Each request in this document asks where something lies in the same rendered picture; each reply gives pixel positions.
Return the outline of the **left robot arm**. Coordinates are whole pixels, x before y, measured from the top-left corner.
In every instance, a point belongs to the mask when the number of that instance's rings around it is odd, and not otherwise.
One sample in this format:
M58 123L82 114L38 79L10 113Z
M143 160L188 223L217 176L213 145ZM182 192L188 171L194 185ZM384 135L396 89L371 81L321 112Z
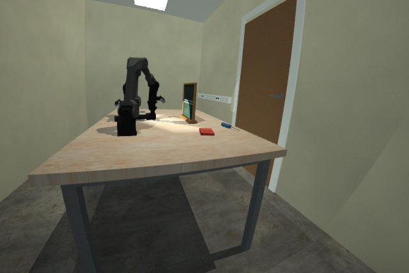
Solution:
M141 71L141 70L140 70ZM139 78L139 76L141 76L141 72L138 72L137 73L137 83L138 83L138 78ZM126 84L126 82L125 82L125 84ZM125 99L125 84L123 85L123 94L124 94L124 99ZM135 98L138 98L138 99L135 99L135 101L139 104L139 106L140 106L140 103L141 103L141 98L137 95L137 92L138 92L138 85L136 84L136 92L135 92ZM114 103L114 105L115 106L118 106L119 104L120 104L120 102L121 102L121 100L118 100L118 101L116 101L115 103Z

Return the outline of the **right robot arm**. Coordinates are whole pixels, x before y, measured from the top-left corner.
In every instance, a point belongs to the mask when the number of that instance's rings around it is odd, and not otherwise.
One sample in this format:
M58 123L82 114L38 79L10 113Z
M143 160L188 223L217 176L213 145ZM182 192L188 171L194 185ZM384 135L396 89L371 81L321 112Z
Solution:
M137 73L141 70L148 82L149 97L156 97L162 103L166 101L161 97L157 97L159 83L155 80L153 74L148 69L148 60L146 58L128 58L127 59L127 79L125 87L125 99L120 102L118 107L117 120L118 136L136 136L135 119L139 115L139 104L135 101L135 90L137 82ZM126 106L132 105L132 106Z

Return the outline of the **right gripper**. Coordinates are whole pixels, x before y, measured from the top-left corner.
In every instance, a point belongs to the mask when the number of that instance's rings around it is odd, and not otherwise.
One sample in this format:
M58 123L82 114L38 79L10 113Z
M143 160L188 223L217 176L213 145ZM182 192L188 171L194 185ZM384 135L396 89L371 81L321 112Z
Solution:
M151 114L154 114L155 110L157 109L157 107L155 107L155 104L157 103L156 99L157 99L156 97L154 97L154 98L149 97L148 98L147 103L148 103L148 108L149 108Z

